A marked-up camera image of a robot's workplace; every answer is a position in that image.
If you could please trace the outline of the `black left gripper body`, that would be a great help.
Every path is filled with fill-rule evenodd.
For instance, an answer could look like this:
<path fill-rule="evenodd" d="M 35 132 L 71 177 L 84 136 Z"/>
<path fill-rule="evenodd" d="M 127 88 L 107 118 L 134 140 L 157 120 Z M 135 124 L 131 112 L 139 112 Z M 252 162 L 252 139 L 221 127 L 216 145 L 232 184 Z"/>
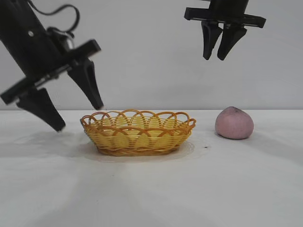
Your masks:
<path fill-rule="evenodd" d="M 44 28 L 35 14 L 37 11 L 30 0 L 0 2 L 0 40 L 25 75 L 1 94 L 7 105 L 19 100 L 28 90 L 38 89 L 60 74 L 68 73 L 82 59 L 89 59 L 101 50 L 94 39 L 74 46 L 72 32 L 79 23 L 79 11 L 74 24 L 66 31 Z"/>

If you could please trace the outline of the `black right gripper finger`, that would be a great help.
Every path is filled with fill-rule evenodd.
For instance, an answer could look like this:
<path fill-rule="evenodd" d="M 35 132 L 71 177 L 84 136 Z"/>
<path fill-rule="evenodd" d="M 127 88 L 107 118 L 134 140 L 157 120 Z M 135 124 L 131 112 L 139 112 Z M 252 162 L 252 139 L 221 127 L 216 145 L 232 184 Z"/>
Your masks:
<path fill-rule="evenodd" d="M 246 35 L 247 29 L 244 26 L 224 24 L 223 35 L 218 49 L 217 57 L 224 60 L 234 45 Z"/>
<path fill-rule="evenodd" d="M 212 55 L 213 48 L 221 35 L 223 29 L 219 27 L 217 22 L 202 21 L 201 22 L 203 32 L 203 57 L 209 59 Z"/>

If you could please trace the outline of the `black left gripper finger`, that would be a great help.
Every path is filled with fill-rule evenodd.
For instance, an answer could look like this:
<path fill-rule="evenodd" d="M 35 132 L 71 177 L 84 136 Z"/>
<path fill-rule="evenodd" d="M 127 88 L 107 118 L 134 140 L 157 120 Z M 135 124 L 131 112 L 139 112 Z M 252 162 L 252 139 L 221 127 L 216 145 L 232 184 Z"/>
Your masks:
<path fill-rule="evenodd" d="M 82 90 L 95 110 L 100 110 L 104 106 L 97 86 L 93 61 L 88 58 L 82 59 L 68 71 L 68 75 Z"/>
<path fill-rule="evenodd" d="M 57 132 L 66 125 L 45 88 L 28 90 L 26 94 L 19 97 L 17 107 L 37 116 Z"/>

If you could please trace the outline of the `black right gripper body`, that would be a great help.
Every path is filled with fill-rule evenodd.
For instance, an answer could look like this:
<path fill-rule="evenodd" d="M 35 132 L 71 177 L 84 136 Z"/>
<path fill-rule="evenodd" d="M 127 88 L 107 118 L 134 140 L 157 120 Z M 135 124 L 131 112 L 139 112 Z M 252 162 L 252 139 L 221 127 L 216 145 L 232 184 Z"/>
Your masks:
<path fill-rule="evenodd" d="M 248 2 L 248 0 L 211 0 L 207 9 L 187 7 L 184 18 L 186 20 L 263 28 L 266 22 L 265 18 L 245 13 Z"/>

